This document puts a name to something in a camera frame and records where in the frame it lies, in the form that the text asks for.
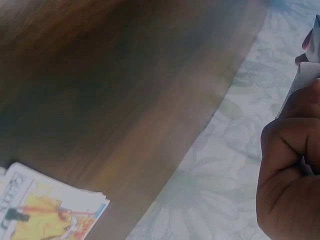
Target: yellow illustration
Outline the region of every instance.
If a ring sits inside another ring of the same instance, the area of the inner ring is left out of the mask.
[[[36,192],[28,193],[11,240],[76,239],[67,234],[73,220],[70,211],[61,210],[61,201],[51,199],[50,193],[51,189],[43,184],[36,185]]]

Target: brown tabletop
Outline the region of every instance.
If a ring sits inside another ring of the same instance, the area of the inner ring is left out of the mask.
[[[2,1],[0,163],[104,192],[87,239],[125,239],[225,95],[267,2]]]

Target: hand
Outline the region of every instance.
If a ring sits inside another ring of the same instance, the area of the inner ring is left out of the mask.
[[[309,34],[306,36],[306,38],[304,39],[304,41],[302,43],[303,50],[306,50],[308,48],[311,36],[312,36],[312,30],[309,32]],[[295,62],[295,64],[298,65],[302,62],[308,62],[308,58],[307,58],[306,54],[304,53],[304,54],[296,57],[294,62]]]
[[[274,240],[320,239],[320,80],[292,94],[261,136],[257,220]]]

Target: paper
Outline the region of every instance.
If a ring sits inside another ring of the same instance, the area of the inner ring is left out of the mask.
[[[302,88],[305,88],[312,84],[316,79],[320,78],[320,63],[313,63],[313,62],[302,62],[297,70],[296,76],[293,80],[291,88],[284,100],[284,103],[277,115],[279,117],[281,111],[283,110],[284,106],[286,105],[289,96]]]
[[[320,16],[317,15],[314,22],[309,46],[305,52],[309,62],[320,63]]]
[[[109,204],[20,163],[0,181],[0,240],[83,240]]]

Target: flower pattern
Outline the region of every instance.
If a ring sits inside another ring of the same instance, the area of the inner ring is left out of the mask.
[[[295,77],[318,0],[271,0],[265,24],[208,126],[127,240],[267,240],[256,219],[260,134]]]

